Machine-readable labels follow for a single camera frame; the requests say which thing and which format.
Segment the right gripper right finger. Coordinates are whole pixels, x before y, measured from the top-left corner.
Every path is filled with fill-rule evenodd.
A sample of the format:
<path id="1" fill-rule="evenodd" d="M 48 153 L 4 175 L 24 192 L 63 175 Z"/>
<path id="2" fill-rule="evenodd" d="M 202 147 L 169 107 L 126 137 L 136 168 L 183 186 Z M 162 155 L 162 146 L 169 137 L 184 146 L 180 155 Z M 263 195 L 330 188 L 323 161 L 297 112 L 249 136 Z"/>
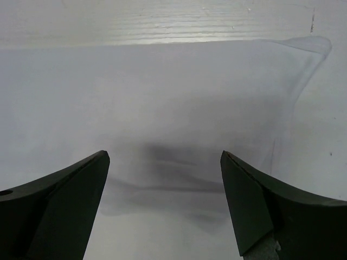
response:
<path id="1" fill-rule="evenodd" d="M 303 191 L 229 152 L 220 160 L 244 259 L 346 259 L 346 202 Z"/>

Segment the white t shirt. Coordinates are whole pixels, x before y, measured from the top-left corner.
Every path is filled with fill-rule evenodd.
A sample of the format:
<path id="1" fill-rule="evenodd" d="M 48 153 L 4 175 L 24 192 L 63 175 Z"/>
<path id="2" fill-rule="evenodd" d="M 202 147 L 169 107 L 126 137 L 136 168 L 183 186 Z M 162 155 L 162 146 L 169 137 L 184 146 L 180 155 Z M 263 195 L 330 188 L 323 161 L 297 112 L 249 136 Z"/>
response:
<path id="1" fill-rule="evenodd" d="M 238 259 L 220 157 L 278 170 L 320 36 L 1 51 L 1 188 L 99 150 L 85 259 Z"/>

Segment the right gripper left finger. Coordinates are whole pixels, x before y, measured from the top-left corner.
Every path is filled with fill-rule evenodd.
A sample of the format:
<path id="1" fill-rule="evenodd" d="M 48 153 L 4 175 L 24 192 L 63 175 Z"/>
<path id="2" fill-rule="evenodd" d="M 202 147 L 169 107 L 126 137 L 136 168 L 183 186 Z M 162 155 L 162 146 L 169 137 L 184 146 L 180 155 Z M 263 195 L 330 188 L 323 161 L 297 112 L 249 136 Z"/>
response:
<path id="1" fill-rule="evenodd" d="M 98 151 L 1 191 L 1 259 L 83 259 L 109 165 Z"/>

